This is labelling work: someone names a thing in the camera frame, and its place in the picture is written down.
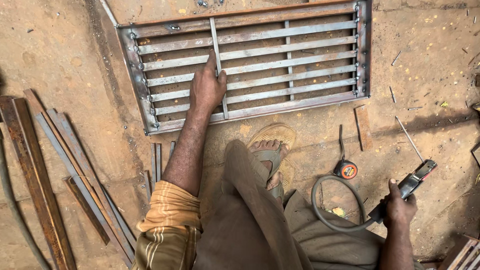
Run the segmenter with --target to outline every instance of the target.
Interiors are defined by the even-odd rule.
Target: brown trousers
[[[373,270],[385,241],[362,230],[339,233],[317,219],[299,193],[285,211],[250,165],[239,140],[227,145],[217,210],[197,244],[193,269]],[[353,223],[325,212],[334,224]],[[416,262],[416,269],[422,269]]]

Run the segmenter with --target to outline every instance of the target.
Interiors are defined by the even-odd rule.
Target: striped cloth
[[[166,181],[155,184],[150,210],[138,222],[132,270],[189,270],[200,239],[200,200]]]

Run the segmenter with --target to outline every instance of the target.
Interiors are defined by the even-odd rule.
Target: flip-flop
[[[285,191],[290,189],[295,175],[295,166],[291,161],[286,158],[280,161],[280,147],[282,144],[287,144],[291,150],[296,138],[297,135],[291,127],[285,124],[273,124],[260,130],[247,144],[247,148],[249,148],[254,142],[262,140],[270,141],[277,139],[281,142],[277,150],[262,150],[254,152],[253,156],[255,158],[252,160],[252,167],[254,170],[257,170],[265,183],[275,172],[280,171],[283,174],[283,181],[273,189],[269,190],[275,198],[281,197],[283,199],[283,195]],[[266,160],[271,161],[273,165],[271,171],[268,173],[265,173],[266,167],[261,163],[261,161]]]

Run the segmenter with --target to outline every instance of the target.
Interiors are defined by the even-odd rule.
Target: person
[[[422,269],[413,259],[409,239],[415,197],[402,200],[393,179],[384,220],[386,239],[368,230],[329,229],[298,192],[283,207],[282,187],[292,175],[278,168],[294,140],[286,125],[256,136],[248,147],[239,140],[228,143],[222,195],[202,227],[198,194],[205,133],[227,90],[225,71],[216,77],[215,59],[211,50],[204,68],[193,77],[185,124],[156,183],[151,208],[137,224],[142,234],[132,269]],[[332,213],[324,215],[333,224],[353,225]]]

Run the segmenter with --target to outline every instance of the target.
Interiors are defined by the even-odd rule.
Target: man's hand
[[[415,195],[410,195],[407,201],[404,201],[393,178],[388,182],[388,189],[390,189],[390,195],[387,203],[387,216],[384,219],[385,227],[390,229],[393,225],[409,226],[417,212]]]
[[[222,70],[215,76],[216,57],[214,50],[210,50],[205,67],[195,72],[190,86],[189,112],[210,117],[215,107],[222,101],[227,91],[227,73]]]

